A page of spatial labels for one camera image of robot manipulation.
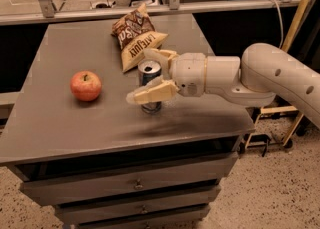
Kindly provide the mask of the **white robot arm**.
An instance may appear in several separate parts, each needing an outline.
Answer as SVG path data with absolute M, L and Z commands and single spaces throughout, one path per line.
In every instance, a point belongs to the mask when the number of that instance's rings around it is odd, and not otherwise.
M 215 94 L 234 104 L 262 107 L 279 96 L 320 127 L 320 74 L 275 46 L 252 44 L 241 57 L 156 49 L 144 55 L 158 62 L 162 73 L 129 93 L 130 104 Z

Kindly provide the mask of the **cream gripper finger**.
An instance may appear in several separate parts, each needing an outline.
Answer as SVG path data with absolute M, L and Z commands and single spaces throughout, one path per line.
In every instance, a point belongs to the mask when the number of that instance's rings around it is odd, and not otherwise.
M 145 86 L 141 86 L 128 93 L 126 101 L 133 105 L 168 101 L 178 92 L 179 88 L 173 80 L 166 80 L 163 76 L 158 76 L 148 82 Z
M 147 48 L 143 54 L 146 59 L 159 62 L 163 73 L 169 72 L 171 63 L 179 56 L 176 51 L 156 48 Z

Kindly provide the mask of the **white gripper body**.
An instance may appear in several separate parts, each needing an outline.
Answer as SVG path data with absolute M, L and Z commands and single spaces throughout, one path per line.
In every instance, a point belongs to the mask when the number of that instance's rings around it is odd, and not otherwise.
M 205 61 L 202 53 L 184 53 L 174 59 L 170 76 L 184 97 L 200 97 L 204 93 Z

